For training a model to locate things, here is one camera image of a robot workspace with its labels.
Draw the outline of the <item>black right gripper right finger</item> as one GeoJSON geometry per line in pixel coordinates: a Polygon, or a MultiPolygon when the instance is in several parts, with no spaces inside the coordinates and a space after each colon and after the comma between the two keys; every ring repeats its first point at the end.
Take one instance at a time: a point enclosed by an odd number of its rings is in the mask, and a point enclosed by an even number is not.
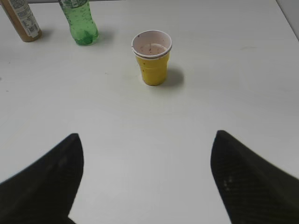
{"type": "Polygon", "coordinates": [[[224,130],[216,133],[210,165],[231,223],[299,222],[299,180],[224,130]]]}

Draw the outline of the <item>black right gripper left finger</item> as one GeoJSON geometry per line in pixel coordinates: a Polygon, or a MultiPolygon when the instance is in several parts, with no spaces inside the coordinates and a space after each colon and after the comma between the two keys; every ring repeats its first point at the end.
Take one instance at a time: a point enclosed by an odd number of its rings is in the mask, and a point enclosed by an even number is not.
{"type": "Polygon", "coordinates": [[[30,166],[0,184],[2,224],[72,224],[69,218],[84,170],[72,133],[30,166]]]}

